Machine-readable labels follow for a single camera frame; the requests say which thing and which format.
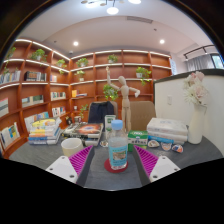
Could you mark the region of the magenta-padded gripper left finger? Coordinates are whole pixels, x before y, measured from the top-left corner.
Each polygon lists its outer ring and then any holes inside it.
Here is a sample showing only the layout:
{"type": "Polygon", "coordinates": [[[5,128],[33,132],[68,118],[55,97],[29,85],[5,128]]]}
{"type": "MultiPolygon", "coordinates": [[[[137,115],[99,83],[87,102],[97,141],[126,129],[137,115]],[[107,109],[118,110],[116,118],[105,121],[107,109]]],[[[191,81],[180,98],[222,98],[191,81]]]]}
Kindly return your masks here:
{"type": "Polygon", "coordinates": [[[47,171],[77,185],[84,185],[93,156],[94,147],[88,146],[70,157],[60,156],[47,171]]]}

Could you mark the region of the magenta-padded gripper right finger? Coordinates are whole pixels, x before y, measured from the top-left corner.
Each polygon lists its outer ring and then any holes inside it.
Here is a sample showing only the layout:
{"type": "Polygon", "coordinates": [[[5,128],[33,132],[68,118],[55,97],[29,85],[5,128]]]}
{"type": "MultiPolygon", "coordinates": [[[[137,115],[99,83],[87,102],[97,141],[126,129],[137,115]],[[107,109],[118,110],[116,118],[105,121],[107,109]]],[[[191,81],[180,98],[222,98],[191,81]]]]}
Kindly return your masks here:
{"type": "Polygon", "coordinates": [[[133,148],[133,156],[137,164],[140,181],[143,185],[157,181],[180,170],[167,156],[156,156],[137,145],[133,148]]]}

